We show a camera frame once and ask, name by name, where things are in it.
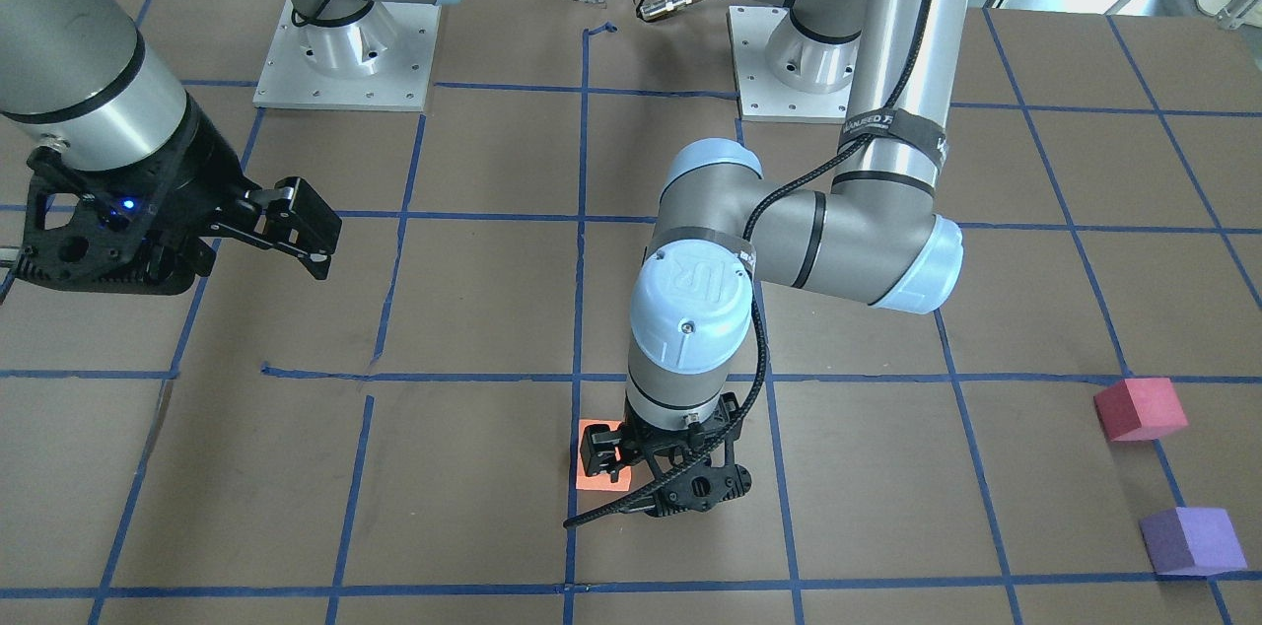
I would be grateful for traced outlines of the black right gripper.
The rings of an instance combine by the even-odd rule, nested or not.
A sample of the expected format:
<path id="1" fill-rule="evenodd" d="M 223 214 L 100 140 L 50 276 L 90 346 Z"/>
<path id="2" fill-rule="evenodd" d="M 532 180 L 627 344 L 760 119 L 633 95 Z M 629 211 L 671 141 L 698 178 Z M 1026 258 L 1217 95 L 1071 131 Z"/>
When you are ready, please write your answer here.
<path id="1" fill-rule="evenodd" d="M 198 104 L 144 162 L 72 170 L 67 153 L 43 144 L 28 165 L 15 277 L 53 290 L 183 293 L 209 275 L 212 236 L 286 253 L 324 280 L 341 235 L 341 217 L 302 177 L 271 189 L 249 181 Z"/>

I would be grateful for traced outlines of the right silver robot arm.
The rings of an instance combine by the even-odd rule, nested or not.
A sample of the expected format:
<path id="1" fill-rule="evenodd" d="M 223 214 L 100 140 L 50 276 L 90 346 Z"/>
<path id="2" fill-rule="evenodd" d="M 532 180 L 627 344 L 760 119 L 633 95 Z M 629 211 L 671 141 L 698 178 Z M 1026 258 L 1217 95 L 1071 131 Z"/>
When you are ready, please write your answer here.
<path id="1" fill-rule="evenodd" d="M 443 5 L 288 0 L 257 78 L 273 109 L 419 111 Z M 3 116 L 35 140 L 23 241 L 3 264 L 53 290 L 175 295 L 211 237 L 323 279 L 341 218 L 302 177 L 257 186 L 114 0 L 3 0 Z"/>

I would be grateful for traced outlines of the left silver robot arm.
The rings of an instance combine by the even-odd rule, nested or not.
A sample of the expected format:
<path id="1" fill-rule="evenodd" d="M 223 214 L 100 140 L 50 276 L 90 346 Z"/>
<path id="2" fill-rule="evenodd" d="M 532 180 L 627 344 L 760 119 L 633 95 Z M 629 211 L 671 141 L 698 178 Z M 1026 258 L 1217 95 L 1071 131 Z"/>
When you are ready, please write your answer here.
<path id="1" fill-rule="evenodd" d="M 915 314 L 957 285 L 963 234 L 934 203 L 968 0 L 751 1 L 786 10 L 770 40 L 780 83 L 847 92 L 835 152 L 786 183 L 732 140 L 676 154 L 630 302 L 625 419 L 578 441 L 586 475 L 647 463 L 651 481 L 567 529 L 750 490 L 734 443 L 769 367 L 757 282 Z"/>

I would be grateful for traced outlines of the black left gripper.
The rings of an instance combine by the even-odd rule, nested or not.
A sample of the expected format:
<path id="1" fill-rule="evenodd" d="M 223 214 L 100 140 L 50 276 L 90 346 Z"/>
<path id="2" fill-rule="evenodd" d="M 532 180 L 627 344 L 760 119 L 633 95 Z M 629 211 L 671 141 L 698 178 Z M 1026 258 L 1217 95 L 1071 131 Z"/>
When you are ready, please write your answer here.
<path id="1" fill-rule="evenodd" d="M 721 394 L 714 413 L 680 431 L 651 426 L 626 408 L 622 428 L 583 428 L 581 465 L 586 479 L 610 475 L 618 479 L 622 466 L 646 463 L 649 484 L 604 508 L 582 513 L 581 519 L 611 514 L 644 513 L 646 516 L 676 516 L 679 513 L 708 513 L 722 501 L 745 496 L 751 490 L 748 468 L 734 463 L 734 441 L 740 438 L 747 410 L 733 391 Z"/>

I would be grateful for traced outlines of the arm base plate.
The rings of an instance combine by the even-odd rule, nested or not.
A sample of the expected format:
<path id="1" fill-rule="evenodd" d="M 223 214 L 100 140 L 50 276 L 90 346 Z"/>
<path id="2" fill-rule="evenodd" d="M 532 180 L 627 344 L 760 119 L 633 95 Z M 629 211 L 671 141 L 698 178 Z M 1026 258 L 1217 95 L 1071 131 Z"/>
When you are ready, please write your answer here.
<path id="1" fill-rule="evenodd" d="M 766 122 L 843 122 L 858 40 L 820 42 L 784 8 L 729 8 L 740 116 Z"/>
<path id="2" fill-rule="evenodd" d="M 285 4 L 257 74 L 264 109 L 422 112 L 443 9 L 379 3 L 339 28 L 297 27 Z"/>

